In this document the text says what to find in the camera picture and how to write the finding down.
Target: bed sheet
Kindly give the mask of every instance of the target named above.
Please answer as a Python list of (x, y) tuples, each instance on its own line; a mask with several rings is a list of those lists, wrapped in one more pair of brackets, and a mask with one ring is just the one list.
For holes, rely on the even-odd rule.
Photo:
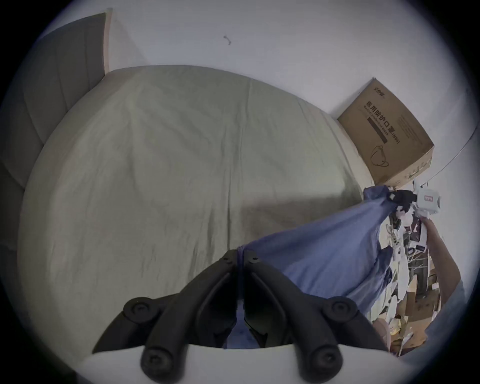
[(370, 185), (338, 123), (292, 94), (202, 67), (110, 72), (25, 191), (34, 330), (76, 366), (129, 299), (179, 292), (226, 250), (357, 204)]

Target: headboard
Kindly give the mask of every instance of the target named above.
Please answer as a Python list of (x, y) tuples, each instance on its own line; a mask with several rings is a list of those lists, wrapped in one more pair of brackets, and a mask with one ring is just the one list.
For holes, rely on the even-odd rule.
[(58, 123), (105, 75), (108, 14), (67, 24), (38, 40), (0, 107), (0, 246), (17, 247), (20, 209), (35, 161)]

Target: cable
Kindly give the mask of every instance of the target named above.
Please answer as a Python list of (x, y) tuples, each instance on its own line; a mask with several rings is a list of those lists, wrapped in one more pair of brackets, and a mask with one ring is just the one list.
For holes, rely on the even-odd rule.
[(463, 148), (465, 148), (467, 146), (467, 144), (469, 143), (469, 141), (472, 139), (473, 135), (475, 134), (475, 132), (477, 131), (477, 128), (479, 127), (479, 122), (477, 122), (477, 126), (475, 127), (475, 129), (473, 130), (473, 133), (472, 135), (470, 136), (470, 138), (467, 140), (467, 142), (465, 143), (465, 145), (462, 147), (462, 149), (460, 149), (458, 151), (458, 153), (455, 155), (455, 157), (450, 160), (447, 165), (445, 167), (443, 167), (441, 170), (439, 170), (437, 173), (435, 173), (432, 177), (430, 177), (426, 182), (424, 182), (421, 187), (423, 187), (426, 183), (428, 183), (431, 179), (433, 179), (435, 176), (437, 176), (440, 172), (442, 172), (452, 161), (454, 161), (456, 159), (456, 157), (463, 151)]

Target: white wall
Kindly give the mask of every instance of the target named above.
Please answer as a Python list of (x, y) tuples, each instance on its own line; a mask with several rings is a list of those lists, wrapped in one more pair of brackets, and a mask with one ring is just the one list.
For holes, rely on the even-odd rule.
[[(148, 64), (223, 69), (289, 91), (334, 117), (376, 77), (435, 144), (432, 166), (420, 183), (448, 164), (479, 121), (455, 57), (406, 2), (78, 0), (45, 33), (108, 7), (113, 8), (111, 70)], [(471, 287), (479, 222), (478, 162), (469, 160), (475, 153), (469, 145), (430, 186), (444, 196), (436, 221)], [(467, 192), (462, 184), (472, 189)]]
[(455, 259), (470, 295), (480, 267), (480, 131), (426, 188), (442, 192), (442, 210), (432, 219)]

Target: blue cloth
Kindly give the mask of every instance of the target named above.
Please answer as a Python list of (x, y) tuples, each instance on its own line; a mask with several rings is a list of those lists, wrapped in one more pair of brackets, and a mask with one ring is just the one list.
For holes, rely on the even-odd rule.
[[(393, 250), (381, 249), (378, 241), (381, 223), (397, 207), (388, 193), (385, 186), (367, 188), (358, 205), (241, 246), (239, 265), (243, 251), (253, 250), (303, 292), (324, 298), (346, 296), (365, 314), (392, 278)], [(257, 348), (252, 340), (243, 315), (238, 315), (228, 348)]]

